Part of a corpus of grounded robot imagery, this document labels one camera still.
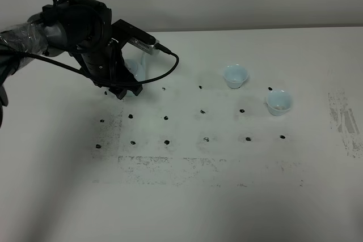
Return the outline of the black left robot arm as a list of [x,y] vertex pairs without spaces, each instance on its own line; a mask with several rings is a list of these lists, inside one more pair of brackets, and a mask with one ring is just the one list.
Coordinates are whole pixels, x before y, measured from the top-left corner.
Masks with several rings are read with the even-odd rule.
[[145,35],[96,0],[54,0],[26,23],[1,32],[1,82],[41,60],[106,87],[118,99],[139,95],[142,83],[126,67],[122,48]]

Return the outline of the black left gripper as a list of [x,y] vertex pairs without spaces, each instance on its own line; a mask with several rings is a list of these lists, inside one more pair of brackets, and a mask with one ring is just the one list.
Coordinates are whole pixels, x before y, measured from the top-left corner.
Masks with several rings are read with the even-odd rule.
[[118,42],[112,38],[112,10],[97,0],[58,0],[58,49],[80,64],[79,72],[98,87],[108,87],[119,100],[138,96]]

